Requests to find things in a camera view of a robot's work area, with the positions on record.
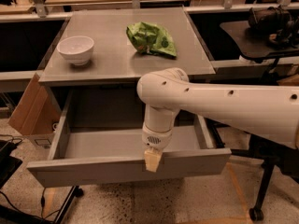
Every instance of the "gray tabletop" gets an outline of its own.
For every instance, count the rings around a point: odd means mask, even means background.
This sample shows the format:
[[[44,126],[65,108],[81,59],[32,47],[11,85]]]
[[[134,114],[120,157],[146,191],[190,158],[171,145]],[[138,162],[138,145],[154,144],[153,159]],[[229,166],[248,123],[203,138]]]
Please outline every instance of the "gray tabletop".
[[[141,55],[126,35],[129,24],[145,21],[162,25],[173,37],[177,58]],[[87,65],[76,67],[52,53],[40,78],[46,86],[77,86],[139,78],[151,71],[179,67],[188,75],[215,74],[203,47],[181,7],[75,12],[61,39],[87,35],[94,52]]]

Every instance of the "open drawer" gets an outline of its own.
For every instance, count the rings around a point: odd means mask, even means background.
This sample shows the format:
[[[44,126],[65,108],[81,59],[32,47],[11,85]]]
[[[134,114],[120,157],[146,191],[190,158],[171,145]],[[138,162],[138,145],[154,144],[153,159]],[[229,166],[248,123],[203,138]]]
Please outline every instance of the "open drawer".
[[[178,117],[157,173],[151,173],[145,168],[141,141],[144,105],[135,87],[74,89],[48,160],[29,162],[27,168],[44,187],[220,174],[230,149],[207,144],[201,122],[191,117]]]

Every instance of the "green package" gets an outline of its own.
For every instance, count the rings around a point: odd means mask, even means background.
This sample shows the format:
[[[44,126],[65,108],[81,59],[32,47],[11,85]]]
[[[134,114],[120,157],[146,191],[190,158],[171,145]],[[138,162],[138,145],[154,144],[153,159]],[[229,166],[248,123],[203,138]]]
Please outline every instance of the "green package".
[[[171,35],[160,25],[138,22],[127,27],[126,34],[135,49],[141,54],[169,55],[177,57]]]

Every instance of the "floor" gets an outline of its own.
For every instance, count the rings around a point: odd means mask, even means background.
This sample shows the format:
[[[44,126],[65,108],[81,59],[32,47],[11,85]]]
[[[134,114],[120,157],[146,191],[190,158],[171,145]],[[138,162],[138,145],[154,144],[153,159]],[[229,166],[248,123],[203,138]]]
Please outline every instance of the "floor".
[[[18,136],[7,121],[7,113],[0,112],[0,134]],[[220,128],[219,132],[227,147],[246,148],[248,145],[247,133],[228,127]],[[59,209],[70,190],[45,189],[42,211],[40,199],[44,189],[26,170],[26,164],[45,160],[48,152],[24,139],[11,154],[23,163],[1,188],[17,208],[39,217]],[[75,198],[63,223],[253,223],[248,210],[255,204],[259,190],[263,174],[261,163],[231,157],[220,175],[82,186],[84,195]],[[0,204],[11,208],[3,195],[0,195]],[[299,223],[299,186],[278,168],[263,203],[263,215],[264,220],[256,223]],[[0,219],[0,223],[13,222]]]

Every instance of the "bowl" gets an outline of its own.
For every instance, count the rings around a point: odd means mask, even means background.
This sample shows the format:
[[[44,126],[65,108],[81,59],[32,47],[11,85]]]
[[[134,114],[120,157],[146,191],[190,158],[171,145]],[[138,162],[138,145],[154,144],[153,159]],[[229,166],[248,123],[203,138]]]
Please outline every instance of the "bowl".
[[[94,41],[87,36],[71,36],[57,45],[58,52],[68,63],[74,65],[86,64],[93,55]]]

